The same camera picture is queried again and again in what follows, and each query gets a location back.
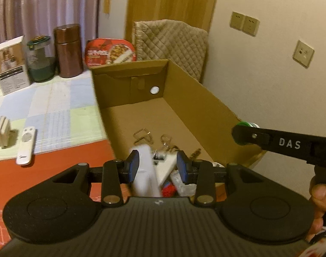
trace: clear plastic bag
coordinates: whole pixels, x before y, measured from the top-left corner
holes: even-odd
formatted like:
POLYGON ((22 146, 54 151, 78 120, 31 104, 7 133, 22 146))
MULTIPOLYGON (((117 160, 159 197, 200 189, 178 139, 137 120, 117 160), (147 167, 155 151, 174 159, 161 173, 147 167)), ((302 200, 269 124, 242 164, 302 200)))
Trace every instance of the clear plastic bag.
POLYGON ((178 170, 174 170, 170 174, 171 181, 173 182, 174 186, 177 189, 179 196, 194 196, 196 192, 196 185, 195 184, 189 184, 185 185, 182 182, 180 173, 178 170))

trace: quilted cushion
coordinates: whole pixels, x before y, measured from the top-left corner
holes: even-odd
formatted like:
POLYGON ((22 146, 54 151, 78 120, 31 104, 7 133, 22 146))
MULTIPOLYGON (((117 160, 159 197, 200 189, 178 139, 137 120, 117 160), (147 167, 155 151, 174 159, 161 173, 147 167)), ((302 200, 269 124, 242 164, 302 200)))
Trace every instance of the quilted cushion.
POLYGON ((182 21, 134 22, 132 43, 137 61, 170 59, 200 80, 207 50, 208 33, 182 21))

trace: red food package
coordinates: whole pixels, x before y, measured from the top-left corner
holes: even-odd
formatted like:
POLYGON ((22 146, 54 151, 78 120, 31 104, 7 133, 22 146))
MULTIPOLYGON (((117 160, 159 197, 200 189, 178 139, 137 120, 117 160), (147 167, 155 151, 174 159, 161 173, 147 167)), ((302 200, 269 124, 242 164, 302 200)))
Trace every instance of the red food package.
POLYGON ((95 39, 85 48, 85 63, 88 67, 135 61, 133 45, 127 40, 95 39))
POLYGON ((326 254, 326 238, 321 239, 317 243, 308 247, 298 257, 322 257, 326 254))

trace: wall outlet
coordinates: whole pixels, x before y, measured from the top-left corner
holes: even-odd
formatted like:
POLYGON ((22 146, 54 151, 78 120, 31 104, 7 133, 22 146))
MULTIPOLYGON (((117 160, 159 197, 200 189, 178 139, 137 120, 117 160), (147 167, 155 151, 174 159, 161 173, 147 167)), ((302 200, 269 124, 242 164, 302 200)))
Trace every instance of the wall outlet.
POLYGON ((244 19, 245 19, 245 15, 241 13, 233 12, 230 26, 237 30, 241 30, 243 28, 244 19))
POLYGON ((293 59, 308 68, 314 52, 313 48, 299 40, 296 45, 293 59))
POLYGON ((256 36, 260 21, 250 16, 245 17, 243 32, 251 35, 256 36))

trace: white wall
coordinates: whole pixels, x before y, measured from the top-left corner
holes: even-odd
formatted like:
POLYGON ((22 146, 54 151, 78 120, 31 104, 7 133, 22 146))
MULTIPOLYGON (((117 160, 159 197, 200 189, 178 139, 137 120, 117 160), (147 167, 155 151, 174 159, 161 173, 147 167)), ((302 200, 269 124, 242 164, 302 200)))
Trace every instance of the white wall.
MULTIPOLYGON (((326 136, 326 0, 217 0, 204 85, 260 127, 326 136), (251 37, 229 27, 232 11, 261 21, 251 37), (297 40, 315 49, 308 69, 297 40)), ((255 171, 306 197, 313 167, 267 153, 255 171)))
POLYGON ((104 0, 100 0, 98 37, 123 39, 127 14, 127 0, 111 0, 110 13, 103 12, 104 0))

